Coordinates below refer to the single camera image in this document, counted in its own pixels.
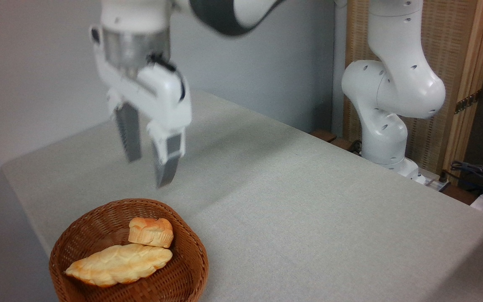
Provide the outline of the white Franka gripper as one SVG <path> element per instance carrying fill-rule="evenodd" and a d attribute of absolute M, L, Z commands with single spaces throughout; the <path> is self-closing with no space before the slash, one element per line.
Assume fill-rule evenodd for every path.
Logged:
<path fill-rule="evenodd" d="M 140 69 L 114 67 L 102 44 L 94 43 L 93 51 L 100 78 L 109 88 L 108 109 L 114 114 L 126 160 L 142 158 L 140 111 L 151 119 L 146 131 L 152 140 L 156 187 L 171 184 L 185 155 L 185 130 L 192 121 L 186 81 L 159 63 Z"/>

